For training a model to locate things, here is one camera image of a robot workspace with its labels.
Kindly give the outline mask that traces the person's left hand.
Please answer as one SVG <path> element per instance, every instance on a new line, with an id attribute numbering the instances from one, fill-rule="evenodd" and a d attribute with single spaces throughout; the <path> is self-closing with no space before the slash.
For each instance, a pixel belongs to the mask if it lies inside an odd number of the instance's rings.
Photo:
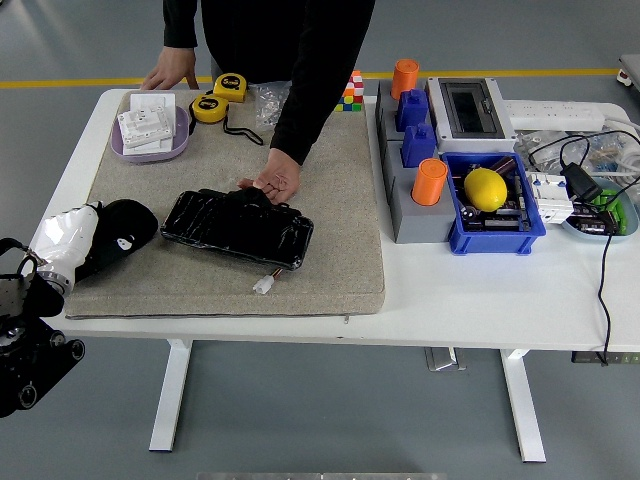
<path id="1" fill-rule="evenodd" d="M 300 165 L 285 152 L 271 148 L 263 170 L 255 179 L 238 181 L 240 189 L 261 190 L 273 204 L 287 203 L 299 190 Z"/>

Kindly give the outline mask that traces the person's right hand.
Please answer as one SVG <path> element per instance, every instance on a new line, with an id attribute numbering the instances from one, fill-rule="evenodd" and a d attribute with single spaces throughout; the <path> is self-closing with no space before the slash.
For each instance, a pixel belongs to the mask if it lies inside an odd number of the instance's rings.
<path id="1" fill-rule="evenodd" d="M 170 90 L 185 81 L 190 89 L 198 90 L 195 64 L 196 55 L 193 48 L 164 47 L 155 67 L 144 78 L 140 89 Z"/>

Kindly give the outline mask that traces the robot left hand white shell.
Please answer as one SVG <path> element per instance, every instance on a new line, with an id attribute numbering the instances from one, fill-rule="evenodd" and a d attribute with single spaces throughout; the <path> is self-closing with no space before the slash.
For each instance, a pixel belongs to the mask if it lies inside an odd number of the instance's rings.
<path id="1" fill-rule="evenodd" d="M 41 222 L 34 250 L 39 274 L 59 293 L 124 259 L 148 243 L 158 221 L 143 204 L 120 199 L 85 204 Z"/>

